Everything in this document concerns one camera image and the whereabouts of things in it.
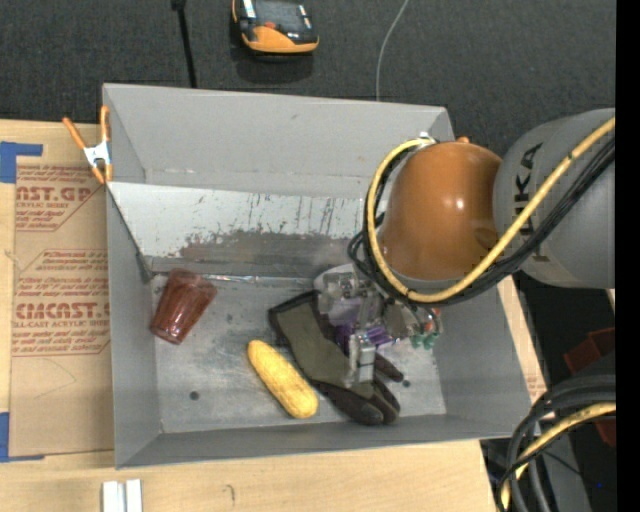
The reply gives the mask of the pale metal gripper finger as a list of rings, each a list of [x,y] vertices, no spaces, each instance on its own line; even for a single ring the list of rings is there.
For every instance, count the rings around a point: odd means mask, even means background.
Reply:
[[[375,346],[366,338],[352,334],[348,340],[349,382],[356,386],[373,381]]]
[[[352,271],[326,271],[314,280],[318,310],[330,321],[346,321],[353,310],[348,294],[353,289]]]

